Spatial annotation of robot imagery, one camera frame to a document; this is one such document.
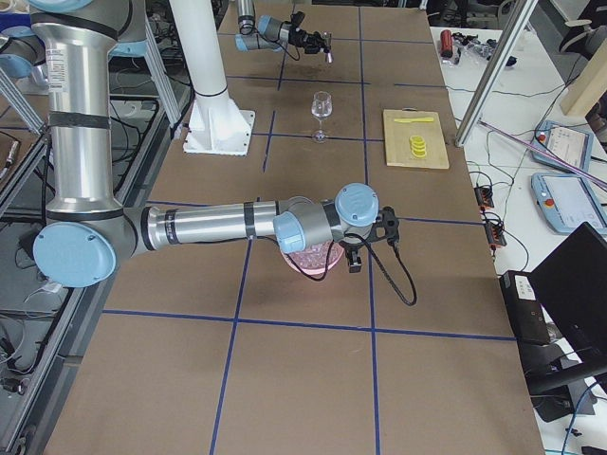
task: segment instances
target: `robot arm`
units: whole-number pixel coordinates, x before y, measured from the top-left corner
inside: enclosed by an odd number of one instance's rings
[[[361,239],[386,238],[377,237],[377,219],[385,219],[377,196],[362,184],[318,204],[294,198],[197,210],[124,208],[112,189],[107,62],[120,31],[145,19],[133,14],[132,1],[82,0],[77,7],[68,0],[30,1],[32,29],[46,45],[57,191],[34,243],[45,275],[85,287],[145,251],[264,235],[275,235],[284,253],[341,242],[348,258],[356,259]]]
[[[238,4],[238,33],[234,39],[236,47],[241,51],[255,49],[285,50],[288,45],[302,48],[306,54],[323,52],[325,60],[333,62],[331,53],[331,34],[320,34],[318,31],[308,33],[300,25],[305,14],[298,11],[291,14],[290,21],[281,21],[271,16],[263,15],[256,24],[255,6],[252,0],[237,0]]]
[[[107,226],[100,221],[60,221],[42,230],[34,255],[45,275],[70,287],[85,287],[109,277],[120,265],[125,239],[131,242],[127,258],[165,246],[274,235],[285,254],[334,241],[344,245],[350,260],[353,251],[354,259],[358,257],[360,238],[369,242],[385,238],[376,236],[378,215],[377,196],[360,183],[347,185],[335,200],[320,203],[296,197],[194,210],[126,209],[120,221],[134,235],[116,235],[111,230],[120,226],[116,220],[107,220]],[[359,271],[350,265],[351,271]]]

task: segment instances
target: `white label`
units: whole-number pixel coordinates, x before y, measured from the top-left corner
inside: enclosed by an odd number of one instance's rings
[[[67,60],[61,49],[46,50],[46,67],[48,69],[48,91],[62,93],[67,91]]]
[[[516,283],[516,292],[519,295],[519,299],[535,300],[535,292],[533,292],[533,288],[527,277],[516,275],[514,282]]]
[[[593,228],[604,228],[600,215],[577,177],[551,177],[543,179],[550,191],[562,222],[568,228],[577,228],[587,221]]]
[[[581,166],[585,140],[584,133],[555,126],[550,130],[547,147],[554,155],[578,168]]]

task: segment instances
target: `wine glass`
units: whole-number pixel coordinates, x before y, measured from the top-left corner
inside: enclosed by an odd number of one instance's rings
[[[319,121],[319,129],[312,134],[312,140],[319,144],[325,142],[328,135],[322,130],[322,121],[333,112],[331,95],[326,92],[316,92],[312,101],[312,115]]]

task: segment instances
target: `red object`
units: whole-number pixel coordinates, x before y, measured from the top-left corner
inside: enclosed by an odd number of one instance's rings
[[[445,59],[453,56],[453,38],[448,30],[440,32],[440,56]]]

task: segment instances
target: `blue cable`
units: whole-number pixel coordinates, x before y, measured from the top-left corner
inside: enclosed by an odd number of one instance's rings
[[[567,455],[568,452],[565,451],[565,449],[567,448],[567,441],[569,440],[569,435],[571,434],[571,431],[573,430],[573,424],[575,424],[575,422],[576,422],[576,417],[578,416],[579,408],[581,408],[582,403],[586,400],[586,397],[588,396],[588,393],[590,392],[590,390],[592,388],[594,388],[596,385],[598,385],[598,381],[596,381],[592,385],[588,386],[586,388],[586,390],[584,391],[584,393],[579,398],[578,403],[576,404],[576,408],[573,411],[573,415],[571,416],[571,421],[569,422],[569,428],[567,429],[567,433],[565,434],[565,440],[562,442],[561,455]]]
[[[546,453],[562,453],[562,450],[548,450],[548,449],[545,449],[544,451]],[[577,453],[574,453],[574,452],[564,452],[564,453],[565,453],[565,455],[578,455]]]

